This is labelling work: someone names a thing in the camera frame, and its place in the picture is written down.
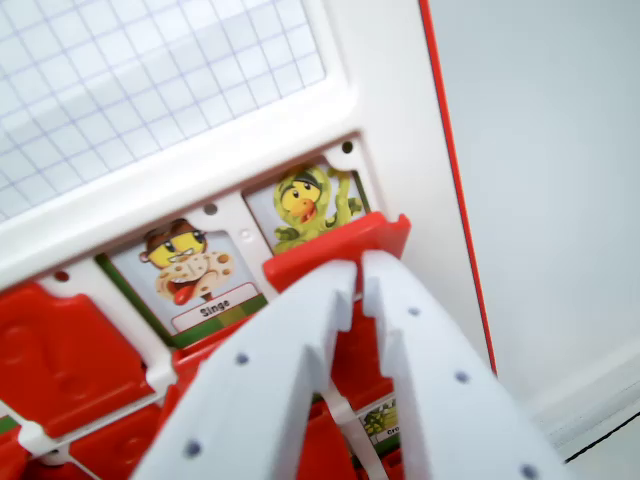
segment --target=red stripe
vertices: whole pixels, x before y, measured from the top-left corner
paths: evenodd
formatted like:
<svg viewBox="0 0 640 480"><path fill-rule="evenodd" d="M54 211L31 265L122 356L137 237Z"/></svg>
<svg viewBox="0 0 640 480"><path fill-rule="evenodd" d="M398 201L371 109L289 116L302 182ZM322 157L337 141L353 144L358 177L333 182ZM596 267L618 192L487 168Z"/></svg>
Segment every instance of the red stripe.
<svg viewBox="0 0 640 480"><path fill-rule="evenodd" d="M456 148L453 143L453 129L451 128L451 119L449 118L449 108L447 106L447 98L445 95L444 80L442 78L442 68L440 67L440 59L438 58L438 46L436 44L436 35L433 29L431 10L429 9L428 0L420 0L420 8L422 10L422 22L424 24L425 34L427 36L427 47L429 48L429 55L431 57L433 80L436 84L436 92L438 94L438 102L440 104L440 114L442 116L444 135L447 140L447 150L449 150L449 160L451 161L451 170L453 171L453 181L456 186L456 193L458 194L458 206L460 207L464 236L467 239L469 260L471 261L473 280L476 284L476 294L478 295L478 304L480 306L480 315L482 316L484 335L487 341L487 350L489 351L489 360L491 361L491 368L497 374L496 359L493 353L493 344L491 342L491 333L489 332L489 322L487 321L487 311L484 305L484 296L482 295L482 285L480 284L478 265L476 264L476 254L473 249L473 241L471 240L471 228L469 227L467 207L464 201L464 193L462 192L458 157L456 156Z"/></svg>

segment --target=cartoon character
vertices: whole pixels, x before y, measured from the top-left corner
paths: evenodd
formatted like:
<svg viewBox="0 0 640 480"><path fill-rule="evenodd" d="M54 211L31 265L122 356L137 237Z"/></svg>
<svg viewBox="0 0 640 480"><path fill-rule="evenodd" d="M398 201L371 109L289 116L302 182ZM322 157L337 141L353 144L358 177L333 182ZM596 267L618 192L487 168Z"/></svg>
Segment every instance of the cartoon character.
<svg viewBox="0 0 640 480"><path fill-rule="evenodd" d="M390 402L385 402L375 410L367 413L363 423L368 435L374 435L384 430L395 428L398 425L396 399L394 398Z"/></svg>
<svg viewBox="0 0 640 480"><path fill-rule="evenodd" d="M326 218L331 203L330 177L338 177L336 213ZM362 201L349 196L349 173L330 168L327 173L312 166L287 174L273 195L273 203L280 218L291 227L275 230L280 242L274 247L276 254L312 240L334 228L346 225L354 214L362 210Z"/></svg>
<svg viewBox="0 0 640 480"><path fill-rule="evenodd" d="M233 273L233 258L228 253L207 253L204 233L182 218L147 233L145 242L140 261L160 269L156 290L176 305L197 296L205 302L212 300L213 290Z"/></svg>

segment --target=white wall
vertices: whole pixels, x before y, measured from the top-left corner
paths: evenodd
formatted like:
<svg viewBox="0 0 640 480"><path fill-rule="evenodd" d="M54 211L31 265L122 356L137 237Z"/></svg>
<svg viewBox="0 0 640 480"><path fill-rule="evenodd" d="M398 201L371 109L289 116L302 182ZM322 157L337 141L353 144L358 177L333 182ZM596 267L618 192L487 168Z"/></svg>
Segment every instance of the white wall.
<svg viewBox="0 0 640 480"><path fill-rule="evenodd" d="M499 377L573 453L640 410L640 2L430 4Z"/></svg>
<svg viewBox="0 0 640 480"><path fill-rule="evenodd" d="M568 469L582 480L637 480L640 419L636 418L575 460Z"/></svg>

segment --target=character card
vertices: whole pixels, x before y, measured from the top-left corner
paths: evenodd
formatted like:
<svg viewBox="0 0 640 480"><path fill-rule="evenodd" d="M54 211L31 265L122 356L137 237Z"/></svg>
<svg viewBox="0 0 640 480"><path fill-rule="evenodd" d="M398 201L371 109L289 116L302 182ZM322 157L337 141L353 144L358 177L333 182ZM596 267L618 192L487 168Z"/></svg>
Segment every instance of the character card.
<svg viewBox="0 0 640 480"><path fill-rule="evenodd" d="M97 261L171 346L190 345L266 304L229 235L182 218Z"/></svg>
<svg viewBox="0 0 640 480"><path fill-rule="evenodd" d="M248 193L245 200L276 255L368 211L357 174L340 172L324 163L298 166Z"/></svg>
<svg viewBox="0 0 640 480"><path fill-rule="evenodd" d="M358 413L358 419L364 427L378 455L395 448L400 441L400 426L395 397L388 397Z"/></svg>

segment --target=white grid surface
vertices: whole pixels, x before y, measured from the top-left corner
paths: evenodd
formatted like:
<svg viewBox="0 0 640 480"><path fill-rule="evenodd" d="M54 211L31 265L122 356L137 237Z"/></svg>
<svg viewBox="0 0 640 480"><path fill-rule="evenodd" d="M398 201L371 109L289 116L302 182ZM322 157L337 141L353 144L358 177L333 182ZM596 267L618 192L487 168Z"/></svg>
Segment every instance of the white grid surface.
<svg viewBox="0 0 640 480"><path fill-rule="evenodd" d="M0 1L0 221L324 78L301 0Z"/></svg>

